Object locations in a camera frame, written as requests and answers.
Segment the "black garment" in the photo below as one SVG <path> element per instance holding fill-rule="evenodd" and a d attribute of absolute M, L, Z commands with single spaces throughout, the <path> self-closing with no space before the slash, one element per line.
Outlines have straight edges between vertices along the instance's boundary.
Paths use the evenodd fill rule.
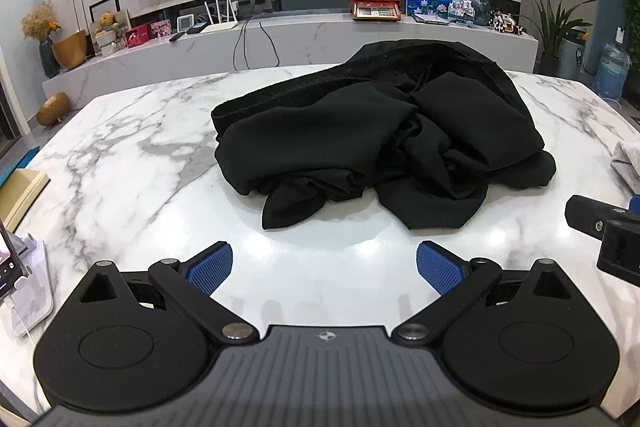
<path fill-rule="evenodd" d="M 212 119 L 224 179 L 265 196 L 267 230 L 367 190 L 410 230 L 457 229 L 492 184 L 542 187 L 556 170 L 511 78 L 460 42 L 367 44 L 224 102 Z"/>

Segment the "grey folded garment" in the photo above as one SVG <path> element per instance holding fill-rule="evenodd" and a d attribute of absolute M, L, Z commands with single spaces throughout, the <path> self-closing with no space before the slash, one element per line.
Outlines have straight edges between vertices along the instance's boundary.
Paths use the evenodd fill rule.
<path fill-rule="evenodd" d="M 614 147 L 612 168 L 634 195 L 640 194 L 640 141 L 620 141 Z"/>

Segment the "blue water jug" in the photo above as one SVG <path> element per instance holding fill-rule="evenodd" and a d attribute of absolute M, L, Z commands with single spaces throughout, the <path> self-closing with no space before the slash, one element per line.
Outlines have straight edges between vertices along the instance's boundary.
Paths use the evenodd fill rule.
<path fill-rule="evenodd" d="M 607 43 L 600 55 L 593 90 L 608 101 L 618 101 L 622 95 L 631 66 L 631 58 L 624 49 L 625 31 L 616 28 L 613 42 Z"/>

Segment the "phone on white stand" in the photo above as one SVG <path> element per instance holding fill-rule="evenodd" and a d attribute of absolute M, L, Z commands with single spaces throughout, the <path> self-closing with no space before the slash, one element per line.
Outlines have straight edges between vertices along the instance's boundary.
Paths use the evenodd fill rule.
<path fill-rule="evenodd" d="M 9 232 L 1 225 L 1 302 L 9 303 L 11 329 L 29 336 L 54 309 L 49 262 L 43 241 Z"/>

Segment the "yellow book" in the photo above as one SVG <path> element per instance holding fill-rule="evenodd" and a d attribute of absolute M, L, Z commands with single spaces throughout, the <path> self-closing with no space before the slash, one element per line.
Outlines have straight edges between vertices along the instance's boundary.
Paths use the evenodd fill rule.
<path fill-rule="evenodd" d="M 14 170 L 6 178 L 0 190 L 0 215 L 9 232 L 16 232 L 26 212 L 49 182 L 44 172 L 23 168 Z"/>

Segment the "green potted floor plant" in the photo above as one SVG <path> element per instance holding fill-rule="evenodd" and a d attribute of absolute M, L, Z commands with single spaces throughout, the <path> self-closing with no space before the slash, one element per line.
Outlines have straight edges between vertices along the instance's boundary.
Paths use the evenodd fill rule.
<path fill-rule="evenodd" d="M 551 0 L 533 0 L 537 17 L 531 18 L 524 14 L 521 18 L 531 22 L 541 36 L 542 53 L 538 72 L 544 76 L 555 77 L 560 68 L 560 49 L 563 40 L 571 30 L 589 28 L 592 23 L 582 17 L 576 17 L 575 12 L 584 5 L 596 2 L 586 0 L 569 6 L 564 5 L 565 0 L 559 0 L 552 5 Z"/>

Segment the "brown gourd ornament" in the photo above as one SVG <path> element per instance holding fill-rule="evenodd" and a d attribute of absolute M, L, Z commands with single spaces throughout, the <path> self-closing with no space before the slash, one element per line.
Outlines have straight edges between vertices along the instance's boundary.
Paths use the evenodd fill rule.
<path fill-rule="evenodd" d="M 38 109 L 36 121 L 42 127 L 59 124 L 72 110 L 72 102 L 68 95 L 60 92 L 48 98 Z"/>

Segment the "red gift box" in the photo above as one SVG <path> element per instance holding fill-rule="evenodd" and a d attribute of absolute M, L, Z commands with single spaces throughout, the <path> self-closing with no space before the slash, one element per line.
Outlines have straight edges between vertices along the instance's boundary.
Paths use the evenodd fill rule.
<path fill-rule="evenodd" d="M 125 43 L 128 49 L 142 46 L 153 37 L 151 26 L 143 24 L 125 31 Z"/>

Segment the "white wifi router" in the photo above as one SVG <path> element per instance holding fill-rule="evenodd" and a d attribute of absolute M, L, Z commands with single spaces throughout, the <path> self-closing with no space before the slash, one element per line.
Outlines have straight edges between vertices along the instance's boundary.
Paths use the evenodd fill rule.
<path fill-rule="evenodd" d="M 208 17 L 208 24 L 203 29 L 203 34 L 211 34 L 216 31 L 230 30 L 238 26 L 238 2 L 224 0 L 221 4 L 219 0 L 213 3 L 204 2 L 205 11 Z"/>

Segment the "white marble media console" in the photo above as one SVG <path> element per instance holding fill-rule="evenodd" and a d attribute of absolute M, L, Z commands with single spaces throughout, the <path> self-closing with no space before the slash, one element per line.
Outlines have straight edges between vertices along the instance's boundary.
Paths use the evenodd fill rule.
<path fill-rule="evenodd" d="M 538 41 L 484 27 L 436 26 L 404 17 L 399 22 L 355 22 L 346 13 L 254 18 L 247 25 L 175 42 L 153 39 L 142 46 L 96 57 L 43 83 L 47 96 L 64 92 L 76 107 L 97 96 L 186 77 L 235 70 L 346 61 L 362 46 L 383 40 L 462 42 L 515 72 L 531 72 Z"/>

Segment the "teddy bear toy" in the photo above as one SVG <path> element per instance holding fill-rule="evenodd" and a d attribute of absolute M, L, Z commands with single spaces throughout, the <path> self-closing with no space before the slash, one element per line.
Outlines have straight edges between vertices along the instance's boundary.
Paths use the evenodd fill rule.
<path fill-rule="evenodd" d="M 102 56 L 110 56 L 124 47 L 125 28 L 117 20 L 113 12 L 103 13 L 99 20 L 99 28 L 94 33 L 94 40 Z"/>

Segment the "yellow round vase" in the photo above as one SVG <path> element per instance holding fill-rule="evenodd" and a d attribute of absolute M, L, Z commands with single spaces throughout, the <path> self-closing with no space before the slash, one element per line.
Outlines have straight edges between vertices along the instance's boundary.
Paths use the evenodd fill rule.
<path fill-rule="evenodd" d="M 75 31 L 70 36 L 53 43 L 55 60 L 62 69 L 74 69 L 87 58 L 87 34 L 84 30 Z"/>

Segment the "orange cash register box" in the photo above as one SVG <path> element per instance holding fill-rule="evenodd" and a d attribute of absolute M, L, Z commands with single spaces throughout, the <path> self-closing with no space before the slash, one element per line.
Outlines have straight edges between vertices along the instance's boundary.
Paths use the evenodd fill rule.
<path fill-rule="evenodd" d="M 401 0 L 348 0 L 353 20 L 398 22 L 401 20 Z"/>

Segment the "dried flowers in blue vase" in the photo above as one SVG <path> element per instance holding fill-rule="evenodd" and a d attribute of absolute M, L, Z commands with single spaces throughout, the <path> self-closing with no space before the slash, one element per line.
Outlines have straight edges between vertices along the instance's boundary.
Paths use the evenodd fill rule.
<path fill-rule="evenodd" d="M 60 72 L 60 65 L 53 54 L 51 35 L 61 29 L 55 18 L 53 5 L 50 1 L 36 5 L 21 20 L 22 33 L 25 38 L 38 41 L 39 56 L 44 75 L 51 79 Z"/>

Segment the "black picture frame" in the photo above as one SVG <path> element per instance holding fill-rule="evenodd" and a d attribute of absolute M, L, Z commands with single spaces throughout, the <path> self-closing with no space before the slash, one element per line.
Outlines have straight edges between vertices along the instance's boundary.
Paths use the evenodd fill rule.
<path fill-rule="evenodd" d="M 97 22 L 104 13 L 117 13 L 119 11 L 119 0 L 100 0 L 89 6 L 89 13 L 93 22 Z"/>

